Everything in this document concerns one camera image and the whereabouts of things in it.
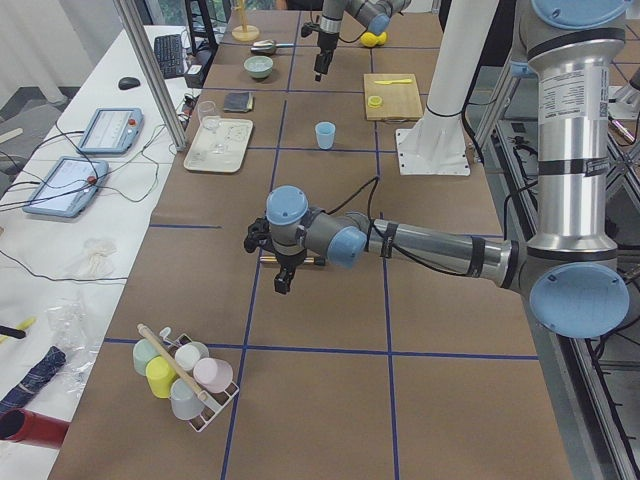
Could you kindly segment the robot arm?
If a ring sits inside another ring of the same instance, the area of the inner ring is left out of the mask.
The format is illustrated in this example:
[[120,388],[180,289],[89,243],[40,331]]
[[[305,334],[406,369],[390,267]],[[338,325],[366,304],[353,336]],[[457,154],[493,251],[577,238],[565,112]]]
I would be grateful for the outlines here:
[[379,35],[387,29],[391,17],[405,10],[410,4],[411,0],[324,1],[320,20],[313,25],[318,32],[317,46],[320,49],[314,64],[315,80],[320,82],[328,73],[338,45],[345,13],[355,19],[366,31]]
[[[454,159],[467,94],[499,1],[451,1],[426,110],[396,141],[402,175],[453,175],[468,167]],[[344,205],[326,212],[302,190],[280,186],[266,199],[266,216],[249,227],[244,248],[274,253],[274,288],[290,291],[307,251],[352,267],[363,252],[393,254],[432,271],[484,278],[526,299],[535,319],[556,334],[595,338],[626,318],[630,299],[617,272],[618,246],[605,232],[609,68],[625,43],[625,18],[635,1],[515,1],[515,59],[538,81],[537,223],[526,247],[496,243],[374,219]],[[371,33],[386,30],[410,1],[323,1],[317,81],[328,74],[348,13]]]

